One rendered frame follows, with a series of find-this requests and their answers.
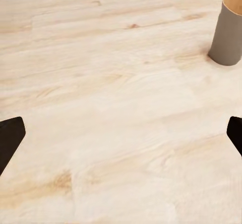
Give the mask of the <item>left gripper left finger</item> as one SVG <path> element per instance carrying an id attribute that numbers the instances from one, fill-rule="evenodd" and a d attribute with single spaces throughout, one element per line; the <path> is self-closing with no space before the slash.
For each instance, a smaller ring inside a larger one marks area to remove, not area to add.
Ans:
<path id="1" fill-rule="evenodd" d="M 0 122 L 0 175 L 26 135 L 22 117 Z"/>

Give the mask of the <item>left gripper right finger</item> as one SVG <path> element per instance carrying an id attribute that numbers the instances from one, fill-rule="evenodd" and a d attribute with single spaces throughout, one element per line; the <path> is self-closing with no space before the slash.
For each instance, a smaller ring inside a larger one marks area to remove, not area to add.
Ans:
<path id="1" fill-rule="evenodd" d="M 226 134 L 242 156 L 242 118 L 230 117 Z"/>

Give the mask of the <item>trash can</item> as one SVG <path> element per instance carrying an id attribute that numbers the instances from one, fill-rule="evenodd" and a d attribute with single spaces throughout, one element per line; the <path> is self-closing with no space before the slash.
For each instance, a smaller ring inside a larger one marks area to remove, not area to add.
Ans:
<path id="1" fill-rule="evenodd" d="M 222 1 L 209 55 L 221 65 L 242 58 L 242 0 Z"/>

